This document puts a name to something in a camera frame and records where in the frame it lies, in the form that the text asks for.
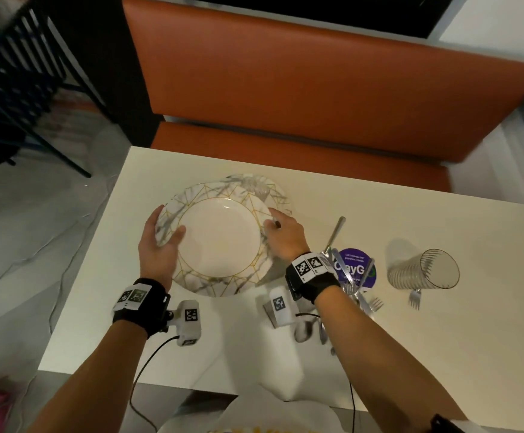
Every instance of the purple sticker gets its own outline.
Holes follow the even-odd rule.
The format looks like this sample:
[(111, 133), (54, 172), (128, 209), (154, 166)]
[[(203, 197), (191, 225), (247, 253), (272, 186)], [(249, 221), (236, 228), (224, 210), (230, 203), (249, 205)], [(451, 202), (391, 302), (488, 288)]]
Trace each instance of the purple sticker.
[[(352, 275), (352, 278), (358, 285), (360, 283), (362, 274), (364, 273), (364, 270), (366, 269), (366, 266), (370, 261), (370, 257), (366, 253), (362, 252), (360, 249), (353, 249), (352, 247), (341, 250), (340, 256), (342, 256), (342, 259), (346, 263), (346, 268), (348, 269), (348, 271)], [(338, 281), (346, 281), (346, 276), (344, 275), (344, 272), (342, 271), (342, 268), (340, 267), (338, 262), (334, 262), (334, 269), (336, 269), (336, 272), (338, 273)], [(368, 278), (363, 284), (363, 287), (371, 289), (374, 286), (375, 282), (376, 265), (374, 264), (374, 266), (370, 270), (370, 273), (368, 274)]]

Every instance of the person's left arm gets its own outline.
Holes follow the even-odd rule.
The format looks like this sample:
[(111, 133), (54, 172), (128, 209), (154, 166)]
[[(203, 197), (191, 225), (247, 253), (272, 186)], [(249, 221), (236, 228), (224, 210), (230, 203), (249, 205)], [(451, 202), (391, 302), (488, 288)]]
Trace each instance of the person's left arm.
[[(184, 226), (158, 247), (155, 227), (162, 206), (146, 222), (139, 242), (140, 277), (154, 279), (166, 291), (172, 284)], [(95, 351), (57, 391), (27, 430), (28, 433), (117, 433), (126, 412), (146, 330), (118, 320)]]

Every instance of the white table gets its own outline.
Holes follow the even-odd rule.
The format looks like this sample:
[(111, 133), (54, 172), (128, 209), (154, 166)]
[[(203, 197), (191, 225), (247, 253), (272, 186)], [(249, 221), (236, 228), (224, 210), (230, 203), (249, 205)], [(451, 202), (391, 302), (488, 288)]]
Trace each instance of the white table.
[[(137, 244), (150, 212), (182, 188), (232, 173), (264, 174), (280, 184), (312, 249), (323, 248), (344, 215), (335, 246), (357, 247), (376, 259), (373, 293), (385, 302), (377, 322), (439, 379), (470, 419), (524, 430), (524, 205), (136, 147), (40, 370), (73, 373), (99, 343), (117, 296), (138, 277)], [(452, 290), (425, 290), (415, 311), (408, 292), (388, 284), (386, 268), (432, 247), (454, 257), (460, 283)], [(298, 344), (292, 328), (272, 328), (262, 310), (267, 288), (207, 298), (174, 284), (171, 306), (199, 300), (202, 338), (192, 347), (163, 348), (140, 382), (222, 393), (259, 382), (283, 399), (352, 408), (344, 372), (318, 335)], [(170, 335), (152, 337), (142, 362)], [(360, 401), (357, 408), (364, 410)]]

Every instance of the orange leather backrest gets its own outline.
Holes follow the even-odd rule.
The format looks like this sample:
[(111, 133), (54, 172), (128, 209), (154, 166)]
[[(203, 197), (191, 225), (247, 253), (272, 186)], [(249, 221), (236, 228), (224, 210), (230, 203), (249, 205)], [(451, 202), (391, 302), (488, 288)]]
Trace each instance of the orange leather backrest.
[(460, 161), (524, 100), (524, 62), (123, 4), (157, 114)]

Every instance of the stacked plate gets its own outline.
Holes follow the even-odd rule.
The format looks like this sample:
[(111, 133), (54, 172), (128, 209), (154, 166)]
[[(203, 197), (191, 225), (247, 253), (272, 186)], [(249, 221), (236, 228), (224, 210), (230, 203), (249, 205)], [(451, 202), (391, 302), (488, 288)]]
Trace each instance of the stacked plate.
[(156, 224), (160, 246), (178, 226), (187, 228), (174, 281), (212, 297), (255, 287), (272, 266), (263, 226), (272, 219), (268, 207), (291, 214), (282, 189), (253, 174), (200, 183), (174, 196)]

